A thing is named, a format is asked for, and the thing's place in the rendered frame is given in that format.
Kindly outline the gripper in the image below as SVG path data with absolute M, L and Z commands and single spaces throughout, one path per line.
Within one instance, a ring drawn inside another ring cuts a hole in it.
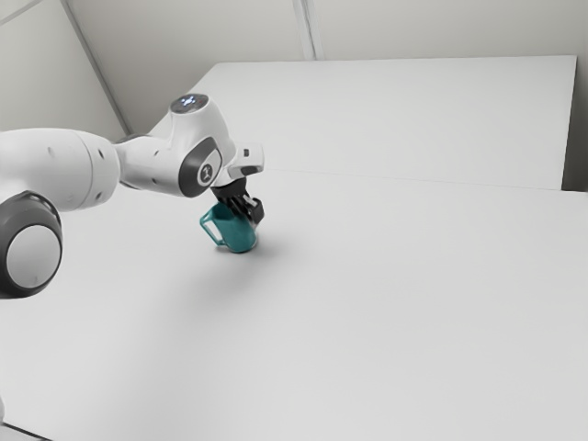
M 252 198 L 246 190 L 247 179 L 239 178 L 225 186 L 211 187 L 215 198 L 234 213 L 244 213 L 251 225 L 256 228 L 265 217 L 263 202 Z

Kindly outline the teal faceted mug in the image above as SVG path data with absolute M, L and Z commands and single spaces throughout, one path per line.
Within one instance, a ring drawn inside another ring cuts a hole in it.
M 234 214 L 222 203 L 204 214 L 199 224 L 217 246 L 224 246 L 233 253 L 246 253 L 256 246 L 257 236 L 249 220 Z

